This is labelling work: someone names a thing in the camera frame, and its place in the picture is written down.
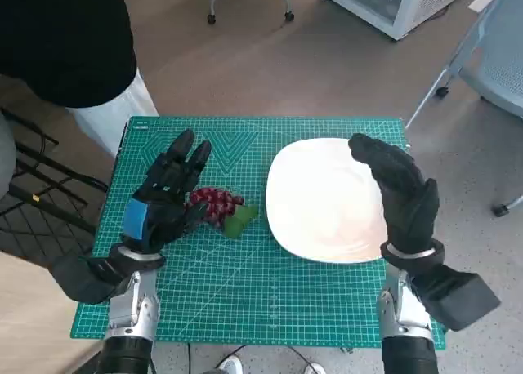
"black cable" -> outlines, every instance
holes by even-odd
[[[190,371],[191,371],[191,370],[190,370],[190,344],[189,344],[189,343],[187,343],[187,358],[188,358],[188,359],[187,359],[187,362],[188,362],[188,363],[187,363],[187,367],[189,368],[189,369],[188,369],[188,372],[189,372],[189,374],[190,374]]]
[[[240,351],[242,348],[246,347],[247,345],[244,344],[244,345],[241,345],[240,347],[238,347],[236,350],[232,351],[230,354],[228,354],[227,356],[225,356],[220,362],[219,364],[216,365],[216,368],[219,368],[220,365],[222,363],[224,363],[228,358],[230,358],[232,355],[236,354],[238,351]],[[290,345],[287,345],[287,348],[289,348],[290,350],[292,350],[292,352],[294,352],[297,356],[299,356],[303,362],[305,362],[307,364],[307,366],[309,366],[312,371],[315,373],[315,374],[319,374],[316,369],[314,368],[314,366],[312,366],[312,363],[309,359],[307,359],[305,356],[303,356],[302,354],[300,354],[300,352],[298,350],[296,350],[294,347],[291,347]]]
[[[312,366],[312,363],[309,361],[309,359],[307,359],[305,356],[303,356],[302,354],[300,354],[298,352],[298,350],[296,350],[294,347],[291,347],[290,345],[287,345],[287,348],[291,349],[292,351],[294,351],[294,353],[299,356],[300,358],[302,358],[303,362],[307,363],[307,366],[309,366],[312,371],[315,373],[315,374],[319,374],[316,369],[314,368],[314,366]]]
[[[152,372],[153,374],[158,374],[156,372],[156,366],[154,365],[154,362],[153,362],[152,358],[149,361],[149,367],[150,367],[150,372]]]
[[[93,185],[96,185],[101,192],[107,192],[109,190],[109,186],[104,181],[99,180],[94,176],[85,176],[84,174],[78,174],[78,176],[82,177],[86,181],[91,182]]]
[[[446,13],[449,11],[449,6],[450,6],[450,4],[447,5],[445,8],[441,8],[438,12],[436,12],[434,15],[432,15],[425,21],[436,20],[436,19],[439,19],[442,16],[446,15]]]
[[[6,234],[18,234],[18,235],[30,235],[31,237],[34,236],[33,233],[30,233],[28,231],[21,231],[21,230],[18,230],[18,229],[5,229],[3,227],[0,227],[0,231],[2,231],[3,233],[6,233]],[[61,235],[61,234],[54,234],[54,233],[36,233],[37,236],[39,237],[48,237],[48,238],[64,238],[64,239],[71,239],[71,238],[75,238],[74,236],[72,235]]]
[[[40,150],[38,151],[38,153],[40,155],[44,155],[46,153],[46,138],[43,136],[42,129],[40,129],[40,127],[37,127],[37,128],[38,128],[38,134],[40,135]],[[34,165],[31,167],[33,169],[37,169],[39,166],[40,166],[40,162],[35,161]],[[26,173],[26,171],[18,171],[18,167],[16,168],[16,170],[17,170],[17,172],[15,174],[13,174],[13,178],[18,178],[19,176],[23,176]]]

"black glove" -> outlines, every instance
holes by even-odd
[[[188,208],[185,197],[198,184],[212,146],[207,140],[202,142],[187,159],[193,143],[194,133],[183,131],[156,158],[132,195],[123,218],[122,240],[134,252],[160,252],[167,243],[195,229],[205,216],[206,203]]]
[[[355,160],[369,165],[382,191],[388,242],[405,254],[433,248],[440,206],[436,181],[425,181],[414,159],[396,146],[360,133],[349,146]]]

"green cutting mat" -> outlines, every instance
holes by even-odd
[[[147,167],[184,129],[213,151],[200,185],[228,189],[260,206],[240,240],[208,226],[164,249],[158,294],[160,341],[380,347],[376,297],[384,262],[331,265],[286,252],[270,234],[265,189],[274,156],[315,137],[366,133],[405,148],[403,124],[393,118],[133,118],[96,236],[94,256],[118,242],[123,210]],[[72,337],[102,338],[106,305],[79,305]],[[436,344],[444,347],[441,331]]]

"grape bunch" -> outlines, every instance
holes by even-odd
[[[201,202],[207,203],[207,212],[203,221],[217,229],[222,229],[226,216],[233,216],[236,206],[244,205],[244,198],[216,188],[197,189],[189,194],[188,207]]]

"shoe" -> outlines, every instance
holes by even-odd
[[[227,372],[227,374],[244,374],[242,363],[236,355],[227,358],[219,367],[219,369]]]
[[[318,374],[327,374],[325,369],[318,363],[311,363],[311,365]],[[305,367],[305,371],[303,372],[303,374],[316,374],[314,370],[312,370],[311,366],[307,364],[307,367]]]

